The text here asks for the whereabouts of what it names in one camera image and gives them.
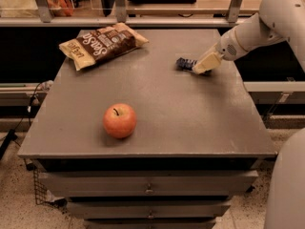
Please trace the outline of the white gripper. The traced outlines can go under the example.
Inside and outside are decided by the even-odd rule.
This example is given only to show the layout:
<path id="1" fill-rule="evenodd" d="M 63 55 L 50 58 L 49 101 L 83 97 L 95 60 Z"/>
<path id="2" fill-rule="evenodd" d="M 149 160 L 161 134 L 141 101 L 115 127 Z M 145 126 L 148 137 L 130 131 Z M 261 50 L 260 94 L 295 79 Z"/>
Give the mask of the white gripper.
<path id="1" fill-rule="evenodd" d="M 202 54 L 202 59 L 193 66 L 193 72 L 202 74 L 217 68 L 222 59 L 235 61 L 246 55 L 249 51 L 242 44 L 241 35 L 239 27 L 226 31 L 216 43 L 216 47 L 212 46 Z"/>

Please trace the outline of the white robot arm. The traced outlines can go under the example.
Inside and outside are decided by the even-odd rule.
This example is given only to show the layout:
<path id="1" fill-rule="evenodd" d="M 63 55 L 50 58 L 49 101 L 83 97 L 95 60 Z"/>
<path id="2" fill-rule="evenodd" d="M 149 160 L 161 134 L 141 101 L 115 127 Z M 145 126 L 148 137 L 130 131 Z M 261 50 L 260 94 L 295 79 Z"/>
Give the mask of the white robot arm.
<path id="1" fill-rule="evenodd" d="M 263 46 L 287 41 L 305 70 L 303 0 L 262 0 L 259 11 L 221 36 L 192 67 L 197 74 L 234 61 Z M 264 229 L 305 229 L 305 129 L 293 134 L 277 155 Z"/>

